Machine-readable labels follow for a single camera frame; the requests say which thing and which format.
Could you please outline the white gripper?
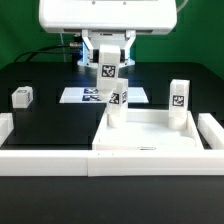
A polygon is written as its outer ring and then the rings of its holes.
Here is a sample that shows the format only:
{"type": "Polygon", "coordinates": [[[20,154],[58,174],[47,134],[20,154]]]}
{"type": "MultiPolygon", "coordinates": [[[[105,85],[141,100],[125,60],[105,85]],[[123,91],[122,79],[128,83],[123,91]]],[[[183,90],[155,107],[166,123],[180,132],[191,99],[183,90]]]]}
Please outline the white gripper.
{"type": "Polygon", "coordinates": [[[39,22],[49,33],[82,31],[85,62],[97,62],[99,50],[89,31],[125,31],[121,60],[128,62],[136,32],[168,34],[177,23],[175,0],[39,0],[39,22]]]}

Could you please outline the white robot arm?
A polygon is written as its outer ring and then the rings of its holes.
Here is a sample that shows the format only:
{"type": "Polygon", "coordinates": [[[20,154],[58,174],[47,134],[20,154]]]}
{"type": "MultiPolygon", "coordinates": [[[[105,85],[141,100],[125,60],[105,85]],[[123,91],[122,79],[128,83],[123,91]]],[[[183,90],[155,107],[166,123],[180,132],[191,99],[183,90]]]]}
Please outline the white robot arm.
{"type": "Polygon", "coordinates": [[[83,65],[129,64],[138,35],[166,35],[177,23],[175,0],[39,0],[48,33],[79,34],[83,65]]]}

